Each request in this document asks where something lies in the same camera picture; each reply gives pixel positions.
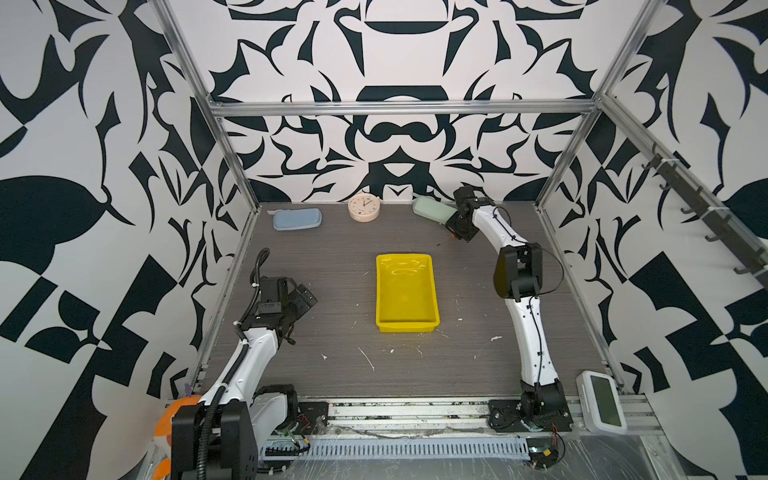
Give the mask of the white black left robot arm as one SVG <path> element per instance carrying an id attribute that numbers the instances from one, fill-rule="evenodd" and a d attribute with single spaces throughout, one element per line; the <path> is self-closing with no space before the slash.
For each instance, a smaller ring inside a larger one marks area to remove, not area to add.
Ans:
<path id="1" fill-rule="evenodd" d="M 171 479 L 254 479 L 286 472 L 309 451 L 294 435 L 300 408 L 291 384 L 261 385 L 266 367 L 295 323 L 317 302 L 303 284 L 268 277 L 263 248 L 249 276 L 253 296 L 233 328 L 238 344 L 213 386 L 170 419 Z"/>

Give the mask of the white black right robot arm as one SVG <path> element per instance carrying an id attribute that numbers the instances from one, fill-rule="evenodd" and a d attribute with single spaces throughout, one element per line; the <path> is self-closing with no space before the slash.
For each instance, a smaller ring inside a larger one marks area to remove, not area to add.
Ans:
<path id="1" fill-rule="evenodd" d="M 518 234 L 504 208 L 470 186 L 454 191 L 456 212 L 446 228 L 457 239 L 483 234 L 497 252 L 493 287 L 511 316 L 521 361 L 518 400 L 491 400 L 489 427 L 497 432 L 568 431 L 572 416 L 549 352 L 541 315 L 545 250 Z"/>

